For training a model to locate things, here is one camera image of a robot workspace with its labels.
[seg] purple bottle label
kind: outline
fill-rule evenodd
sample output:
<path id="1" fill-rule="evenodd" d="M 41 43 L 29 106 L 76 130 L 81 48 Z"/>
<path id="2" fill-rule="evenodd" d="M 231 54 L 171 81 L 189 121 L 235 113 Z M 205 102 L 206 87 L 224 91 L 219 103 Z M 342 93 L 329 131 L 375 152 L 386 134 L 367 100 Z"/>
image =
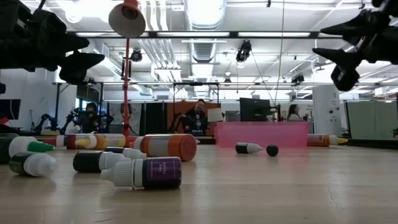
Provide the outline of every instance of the purple bottle label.
<path id="1" fill-rule="evenodd" d="M 147 181 L 181 179 L 181 161 L 179 158 L 147 159 Z"/>

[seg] black ball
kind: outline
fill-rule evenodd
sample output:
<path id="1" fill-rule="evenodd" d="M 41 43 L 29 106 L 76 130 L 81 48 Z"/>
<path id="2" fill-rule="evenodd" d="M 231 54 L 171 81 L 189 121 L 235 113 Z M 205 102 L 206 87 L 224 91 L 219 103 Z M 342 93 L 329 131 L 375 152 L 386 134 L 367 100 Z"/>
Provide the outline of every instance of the black ball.
<path id="1" fill-rule="evenodd" d="M 275 145 L 268 145 L 267 146 L 267 153 L 268 153 L 269 156 L 274 157 L 274 156 L 278 155 L 278 152 L 279 152 L 278 146 L 275 146 Z"/>

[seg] pink box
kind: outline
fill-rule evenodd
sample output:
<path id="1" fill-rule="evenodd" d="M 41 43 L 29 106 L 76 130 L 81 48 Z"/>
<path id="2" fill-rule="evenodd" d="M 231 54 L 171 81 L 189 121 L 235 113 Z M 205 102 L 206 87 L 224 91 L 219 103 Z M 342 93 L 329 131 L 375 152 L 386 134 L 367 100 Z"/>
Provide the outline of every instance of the pink box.
<path id="1" fill-rule="evenodd" d="M 219 122 L 215 127 L 219 147 L 235 147 L 248 142 L 267 147 L 307 147 L 307 122 Z"/>

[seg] red lamp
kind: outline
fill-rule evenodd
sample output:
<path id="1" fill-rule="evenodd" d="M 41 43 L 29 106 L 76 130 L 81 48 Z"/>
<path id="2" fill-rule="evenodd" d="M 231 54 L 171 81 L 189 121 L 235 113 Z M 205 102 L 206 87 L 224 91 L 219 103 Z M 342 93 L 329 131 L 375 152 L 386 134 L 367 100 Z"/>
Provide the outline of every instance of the red lamp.
<path id="1" fill-rule="evenodd" d="M 146 28 L 137 0 L 124 0 L 115 6 L 109 13 L 109 24 L 115 32 L 126 38 L 139 37 Z"/>

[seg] desk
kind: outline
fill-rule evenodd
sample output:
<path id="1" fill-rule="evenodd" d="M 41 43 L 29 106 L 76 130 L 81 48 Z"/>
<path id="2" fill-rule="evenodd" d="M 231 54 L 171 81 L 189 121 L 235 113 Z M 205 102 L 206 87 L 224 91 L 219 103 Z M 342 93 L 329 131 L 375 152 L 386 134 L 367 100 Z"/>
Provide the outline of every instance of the desk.
<path id="1" fill-rule="evenodd" d="M 270 158 L 200 146 L 179 190 L 116 188 L 76 174 L 74 151 L 56 151 L 49 178 L 0 167 L 0 223 L 392 223 L 398 153 L 341 147 Z"/>

